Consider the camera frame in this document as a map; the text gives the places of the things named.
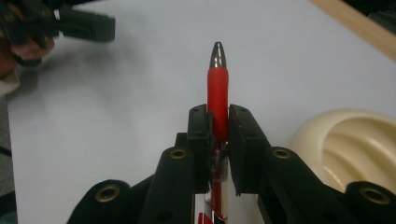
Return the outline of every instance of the screw hole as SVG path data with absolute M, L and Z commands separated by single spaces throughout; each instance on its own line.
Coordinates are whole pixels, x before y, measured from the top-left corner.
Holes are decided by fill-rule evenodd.
M 99 203 L 108 203 L 120 195 L 120 187 L 114 184 L 106 185 L 95 194 L 95 199 Z

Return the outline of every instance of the metal rivet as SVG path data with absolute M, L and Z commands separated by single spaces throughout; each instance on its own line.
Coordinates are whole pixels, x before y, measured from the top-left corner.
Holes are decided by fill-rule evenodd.
M 120 187 L 115 184 L 109 184 L 99 189 L 95 194 L 95 199 L 99 203 L 108 203 L 120 195 Z
M 187 151 L 184 149 L 174 149 L 171 151 L 171 158 L 178 160 L 187 156 Z
M 275 149 L 273 150 L 273 154 L 280 159 L 288 159 L 291 157 L 290 153 L 283 149 Z
M 378 189 L 370 187 L 361 187 L 360 194 L 372 203 L 389 204 L 390 198 Z

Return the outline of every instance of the red pen barrel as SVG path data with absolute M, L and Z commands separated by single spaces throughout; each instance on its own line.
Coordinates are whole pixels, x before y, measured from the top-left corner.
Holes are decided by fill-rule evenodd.
M 207 110 L 213 114 L 213 134 L 217 141 L 228 139 L 228 71 L 209 68 L 207 72 Z
M 228 140 L 228 71 L 225 67 L 212 67 L 207 72 L 207 111 L 213 115 L 213 135 L 216 138 L 212 151 L 213 188 L 210 192 L 210 206 L 213 220 L 227 219 L 227 166 L 225 146 Z

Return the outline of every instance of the red marker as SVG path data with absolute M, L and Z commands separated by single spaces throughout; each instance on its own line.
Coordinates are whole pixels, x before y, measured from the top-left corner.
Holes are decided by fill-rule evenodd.
M 207 111 L 213 115 L 212 127 L 216 138 L 212 148 L 213 186 L 210 199 L 210 214 L 213 223 L 227 220 L 227 170 L 228 158 L 228 70 L 224 50 L 220 42 L 215 44 L 207 72 Z

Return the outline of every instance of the black plastic part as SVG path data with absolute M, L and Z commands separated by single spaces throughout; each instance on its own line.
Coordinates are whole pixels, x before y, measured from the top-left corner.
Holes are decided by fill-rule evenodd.
M 96 193 L 105 186 L 117 185 L 120 195 L 111 202 L 99 203 L 95 200 Z M 130 186 L 122 181 L 107 180 L 93 186 L 82 198 L 69 218 L 68 224 L 86 223 L 125 223 L 122 220 L 124 209 L 129 201 Z
M 262 177 L 261 153 L 271 145 L 249 110 L 239 105 L 230 105 L 229 109 L 229 159 L 236 195 L 257 194 Z
M 268 223 L 359 223 L 296 153 L 271 147 L 262 152 L 262 158 L 263 178 L 268 181 L 262 182 L 260 209 L 269 215 Z M 287 222 L 274 222 L 267 198 L 278 199 Z
M 209 124 L 210 117 L 206 112 L 206 105 L 198 105 L 190 110 L 187 131 L 187 147 L 195 156 L 195 193 L 208 193 L 210 172 L 211 139 Z
M 139 224 L 193 223 L 194 155 L 187 147 L 166 149 L 148 190 Z
M 396 196 L 374 183 L 360 181 L 349 184 L 343 202 L 362 224 L 396 223 Z
M 59 18 L 58 28 L 65 36 L 97 42 L 108 42 L 115 38 L 114 18 L 68 7 L 59 9 Z

